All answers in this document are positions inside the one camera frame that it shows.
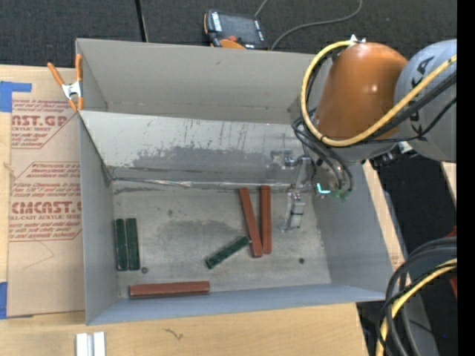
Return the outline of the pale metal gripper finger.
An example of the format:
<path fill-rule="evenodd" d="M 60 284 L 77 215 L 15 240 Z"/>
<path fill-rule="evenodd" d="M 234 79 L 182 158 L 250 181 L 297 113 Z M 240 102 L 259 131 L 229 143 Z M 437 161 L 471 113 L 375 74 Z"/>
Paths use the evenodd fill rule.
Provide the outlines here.
<path fill-rule="evenodd" d="M 300 228 L 305 211 L 304 198 L 300 194 L 294 194 L 292 198 L 292 227 Z"/>
<path fill-rule="evenodd" d="M 292 229 L 292 205 L 293 205 L 293 193 L 286 193 L 286 208 L 284 221 L 282 224 L 282 232 L 288 232 Z"/>

